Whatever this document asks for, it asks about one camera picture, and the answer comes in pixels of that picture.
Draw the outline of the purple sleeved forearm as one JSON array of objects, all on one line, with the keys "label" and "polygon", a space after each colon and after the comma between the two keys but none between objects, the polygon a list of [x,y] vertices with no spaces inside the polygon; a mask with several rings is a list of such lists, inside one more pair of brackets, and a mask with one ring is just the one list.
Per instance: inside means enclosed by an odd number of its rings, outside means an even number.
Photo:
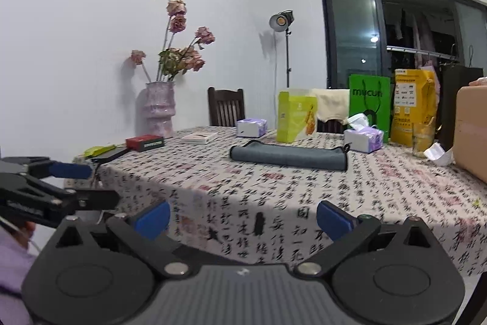
[{"label": "purple sleeved forearm", "polygon": [[33,324],[22,300],[22,283],[36,258],[28,253],[36,225],[8,219],[1,226],[1,324]]}]

